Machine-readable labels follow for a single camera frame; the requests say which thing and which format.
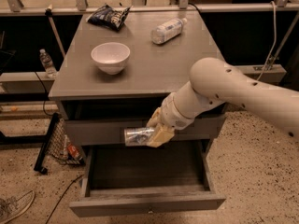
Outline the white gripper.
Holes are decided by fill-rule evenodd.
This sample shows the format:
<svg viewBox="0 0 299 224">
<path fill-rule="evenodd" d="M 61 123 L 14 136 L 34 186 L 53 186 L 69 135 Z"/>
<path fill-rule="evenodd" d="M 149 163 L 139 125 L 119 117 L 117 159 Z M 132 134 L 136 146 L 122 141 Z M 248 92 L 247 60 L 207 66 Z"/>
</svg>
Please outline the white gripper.
<svg viewBox="0 0 299 224">
<path fill-rule="evenodd" d="M 153 134 L 147 142 L 148 147 L 160 147 L 169 142 L 175 135 L 175 130 L 183 130 L 194 122 L 180 114 L 175 106 L 175 94 L 170 93 L 158 107 L 147 123 L 147 127 L 154 128 Z"/>
</svg>

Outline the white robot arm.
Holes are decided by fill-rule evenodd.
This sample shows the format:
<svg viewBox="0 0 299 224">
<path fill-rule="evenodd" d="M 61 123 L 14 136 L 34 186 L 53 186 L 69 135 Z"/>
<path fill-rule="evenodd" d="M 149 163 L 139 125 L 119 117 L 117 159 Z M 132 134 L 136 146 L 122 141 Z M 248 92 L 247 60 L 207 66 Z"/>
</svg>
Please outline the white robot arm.
<svg viewBox="0 0 299 224">
<path fill-rule="evenodd" d="M 222 60 L 204 58 L 192 66 L 189 81 L 170 93 L 153 113 L 148 125 L 154 133 L 147 145 L 161 146 L 199 114 L 223 103 L 240 106 L 289 136 L 299 137 L 298 91 L 247 77 Z"/>
</svg>

